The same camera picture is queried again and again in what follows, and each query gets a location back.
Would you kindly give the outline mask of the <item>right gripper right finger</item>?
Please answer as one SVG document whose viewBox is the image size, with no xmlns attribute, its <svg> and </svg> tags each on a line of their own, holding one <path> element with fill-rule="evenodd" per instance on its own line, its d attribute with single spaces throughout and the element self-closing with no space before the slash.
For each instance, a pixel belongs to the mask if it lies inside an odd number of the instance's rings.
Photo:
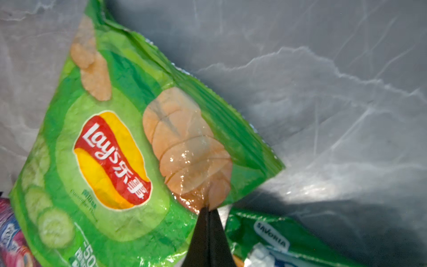
<svg viewBox="0 0 427 267">
<path fill-rule="evenodd" d="M 217 209 L 209 212 L 209 258 L 211 267 L 236 267 Z"/>
</svg>

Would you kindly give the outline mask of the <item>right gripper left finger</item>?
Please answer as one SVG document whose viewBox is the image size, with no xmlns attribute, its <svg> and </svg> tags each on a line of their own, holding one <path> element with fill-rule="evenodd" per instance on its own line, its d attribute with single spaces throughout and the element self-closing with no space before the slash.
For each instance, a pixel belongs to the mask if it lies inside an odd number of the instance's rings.
<svg viewBox="0 0 427 267">
<path fill-rule="evenodd" d="M 209 267 L 209 209 L 202 208 L 182 267 Z"/>
</svg>

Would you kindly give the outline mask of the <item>green Lays chips bag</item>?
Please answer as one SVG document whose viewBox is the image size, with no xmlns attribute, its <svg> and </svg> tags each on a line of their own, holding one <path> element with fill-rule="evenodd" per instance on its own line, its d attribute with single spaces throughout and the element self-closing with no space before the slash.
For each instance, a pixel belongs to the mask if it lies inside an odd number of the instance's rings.
<svg viewBox="0 0 427 267">
<path fill-rule="evenodd" d="M 224 99 L 89 1 L 10 200 L 43 267 L 173 267 L 205 200 L 283 169 Z"/>
</svg>

